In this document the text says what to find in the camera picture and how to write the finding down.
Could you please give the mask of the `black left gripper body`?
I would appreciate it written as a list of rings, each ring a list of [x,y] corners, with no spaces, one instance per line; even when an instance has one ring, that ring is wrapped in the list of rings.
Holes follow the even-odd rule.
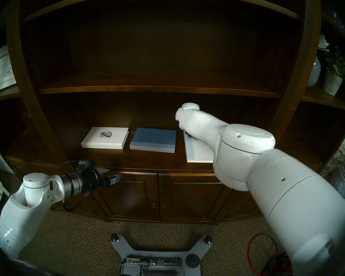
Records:
[[[80,178],[82,181],[81,192],[86,192],[89,190],[92,192],[98,187],[105,187],[105,180],[100,176],[95,167],[95,163],[80,164]]]

